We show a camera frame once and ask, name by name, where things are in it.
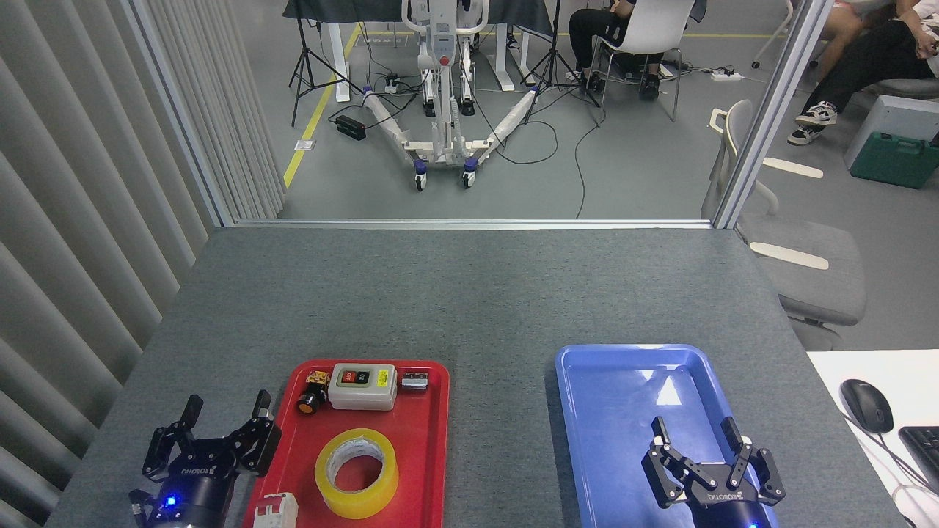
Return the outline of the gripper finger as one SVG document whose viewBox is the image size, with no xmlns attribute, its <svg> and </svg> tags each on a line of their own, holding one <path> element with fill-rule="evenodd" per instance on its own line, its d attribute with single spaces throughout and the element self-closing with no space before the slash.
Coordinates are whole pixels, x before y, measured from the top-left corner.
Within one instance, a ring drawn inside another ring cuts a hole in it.
<svg viewBox="0 0 939 528">
<path fill-rule="evenodd" d="M 152 482 L 162 482 L 162 477 L 170 464 L 170 455 L 174 447 L 178 447 L 182 455 L 194 451 L 195 438 L 192 428 L 197 424 L 202 410 L 202 398 L 199 395 L 190 395 L 179 419 L 165 428 L 156 428 L 150 440 L 143 463 L 143 475 Z"/>
<path fill-rule="evenodd" d="M 734 459 L 730 464 L 731 471 L 725 481 L 726 488 L 733 492 L 741 491 L 742 500 L 762 502 L 774 507 L 785 498 L 786 491 L 772 453 L 768 449 L 754 447 L 753 442 L 745 440 L 732 417 L 723 419 L 722 431 L 734 452 Z M 744 478 L 744 473 L 750 466 L 756 472 L 757 484 Z"/>
<path fill-rule="evenodd" d="M 687 502 L 685 494 L 692 483 L 703 485 L 708 491 L 717 488 L 717 479 L 671 446 L 665 420 L 655 417 L 651 422 L 654 438 L 643 456 L 643 471 L 658 507 L 667 509 L 679 502 Z"/>
<path fill-rule="evenodd" d="M 231 458 L 235 474 L 265 477 L 281 437 L 282 431 L 271 417 L 271 394 L 261 390 L 251 417 L 222 440 L 222 452 Z"/>
</svg>

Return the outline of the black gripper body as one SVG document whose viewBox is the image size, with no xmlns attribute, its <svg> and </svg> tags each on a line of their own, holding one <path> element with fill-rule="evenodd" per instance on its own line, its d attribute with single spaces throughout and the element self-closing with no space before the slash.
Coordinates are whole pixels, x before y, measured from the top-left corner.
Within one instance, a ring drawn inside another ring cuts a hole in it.
<svg viewBox="0 0 939 528">
<path fill-rule="evenodd" d="M 757 488 L 694 488 L 688 507 L 695 527 L 768 527 L 769 518 Z"/>
<path fill-rule="evenodd" d="M 157 481 L 164 469 L 160 492 L 139 491 L 141 527 L 222 527 L 238 477 L 232 455 L 179 455 L 171 464 L 147 459 L 142 474 Z"/>
</svg>

